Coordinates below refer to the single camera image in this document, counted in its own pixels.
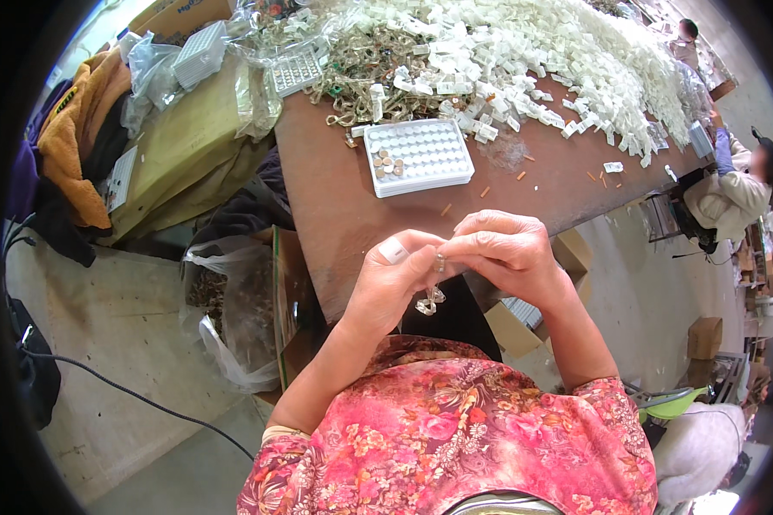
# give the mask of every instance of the hand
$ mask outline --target hand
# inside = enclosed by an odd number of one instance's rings
[[[569,277],[556,265],[546,228],[537,218],[493,209],[474,212],[438,252],[543,311],[565,300]]]
[[[715,106],[715,102],[713,100],[710,100],[710,105],[713,107],[713,109],[711,109],[710,111],[711,124],[715,129],[724,127],[724,121],[721,119],[721,114],[719,113],[719,109]]]
[[[407,230],[392,236],[410,252],[401,263],[391,264],[381,254],[381,242],[367,253],[349,304],[339,325],[356,335],[381,339],[393,330],[412,296],[432,288],[436,247],[445,240],[426,232]]]

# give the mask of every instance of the pink floral shirt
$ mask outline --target pink floral shirt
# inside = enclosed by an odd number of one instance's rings
[[[237,513],[444,513],[490,490],[651,513],[653,455],[621,381],[558,396],[472,345],[387,337],[311,437],[263,445]]]

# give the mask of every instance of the beige jacket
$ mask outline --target beige jacket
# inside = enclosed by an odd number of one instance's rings
[[[670,51],[673,52],[675,58],[698,73],[698,52],[695,41],[689,43],[682,39],[670,41]]]
[[[751,151],[730,135],[733,168],[724,177],[710,174],[684,192],[684,203],[705,229],[715,229],[717,241],[734,243],[744,238],[744,228],[767,212],[773,188],[744,173]]]

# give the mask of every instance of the white bandage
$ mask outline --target white bandage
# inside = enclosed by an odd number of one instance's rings
[[[406,259],[406,256],[410,255],[401,242],[398,241],[398,238],[394,236],[390,236],[385,242],[381,243],[381,246],[378,247],[378,251],[381,252],[381,255],[383,255],[391,264],[401,263]]]

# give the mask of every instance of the brown workbench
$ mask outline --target brown workbench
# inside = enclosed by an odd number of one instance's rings
[[[537,87],[555,98],[546,102],[550,109],[566,120],[579,121],[575,111],[561,105],[567,88],[550,78],[539,79]],[[306,95],[296,93],[283,103],[275,126],[292,215],[327,322],[338,321],[343,314],[364,253],[391,234],[413,228],[449,238],[466,214],[501,209],[538,217],[554,235],[670,186],[664,165],[681,177],[708,162],[697,158],[689,145],[681,154],[668,138],[670,149],[653,155],[652,164],[642,169],[639,156],[631,158],[609,146],[604,131],[593,133],[593,127],[566,140],[559,129],[529,118],[520,137],[536,161],[524,160],[515,171],[495,168],[470,138],[467,147],[475,174],[469,184],[379,199],[363,139],[356,139],[357,148],[348,148],[345,129],[326,126],[326,117],[333,112],[330,102],[313,106]],[[587,172],[598,179],[608,161],[622,161],[627,172],[607,174],[605,190],[602,181],[593,182]],[[526,175],[516,180],[521,170]],[[482,199],[487,186],[490,191]],[[449,203],[453,207],[442,217]]]

